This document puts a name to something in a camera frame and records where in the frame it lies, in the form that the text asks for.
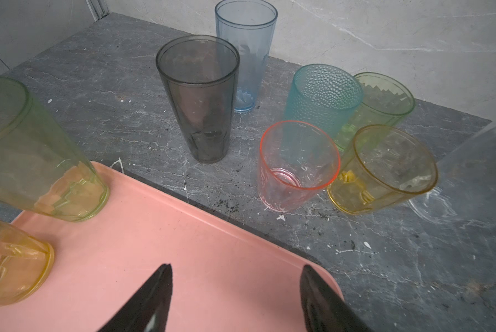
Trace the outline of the tall yellow glass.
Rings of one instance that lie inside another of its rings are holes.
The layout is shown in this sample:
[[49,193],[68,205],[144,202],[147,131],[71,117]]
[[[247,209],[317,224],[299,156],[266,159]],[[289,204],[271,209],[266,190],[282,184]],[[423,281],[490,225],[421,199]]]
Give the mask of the tall yellow glass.
[[51,244],[0,221],[0,307],[29,297],[54,264]]

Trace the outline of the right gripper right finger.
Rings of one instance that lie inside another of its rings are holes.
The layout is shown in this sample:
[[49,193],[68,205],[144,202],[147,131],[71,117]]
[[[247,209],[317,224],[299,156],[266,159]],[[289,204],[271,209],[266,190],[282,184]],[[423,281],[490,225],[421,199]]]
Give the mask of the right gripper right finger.
[[373,331],[310,265],[299,287],[307,331]]

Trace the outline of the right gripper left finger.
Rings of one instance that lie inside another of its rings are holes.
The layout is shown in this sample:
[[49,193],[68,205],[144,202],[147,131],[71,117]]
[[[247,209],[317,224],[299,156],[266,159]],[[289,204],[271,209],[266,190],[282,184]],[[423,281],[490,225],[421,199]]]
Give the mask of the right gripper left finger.
[[173,271],[162,264],[99,331],[165,331]]

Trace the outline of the tall dark grey glass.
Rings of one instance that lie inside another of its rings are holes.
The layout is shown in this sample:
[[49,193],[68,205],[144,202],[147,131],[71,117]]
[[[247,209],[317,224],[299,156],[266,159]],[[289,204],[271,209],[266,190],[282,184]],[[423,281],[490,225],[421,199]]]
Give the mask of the tall dark grey glass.
[[235,46],[210,35],[179,37],[156,55],[177,123],[200,163],[217,163],[229,149],[240,61]]

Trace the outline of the tall green glass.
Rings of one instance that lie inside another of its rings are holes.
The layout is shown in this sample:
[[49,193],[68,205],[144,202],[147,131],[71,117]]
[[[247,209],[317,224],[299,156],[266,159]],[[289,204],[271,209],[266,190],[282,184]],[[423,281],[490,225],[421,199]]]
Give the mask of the tall green glass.
[[98,214],[110,189],[45,106],[0,77],[0,202],[64,221]]

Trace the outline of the tall blue glass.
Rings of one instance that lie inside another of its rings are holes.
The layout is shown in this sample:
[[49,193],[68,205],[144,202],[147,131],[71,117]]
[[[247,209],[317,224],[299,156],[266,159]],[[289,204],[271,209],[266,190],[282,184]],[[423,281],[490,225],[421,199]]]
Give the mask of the tall blue glass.
[[216,35],[241,57],[235,112],[251,111],[259,96],[278,11],[267,1],[225,0],[215,7]]

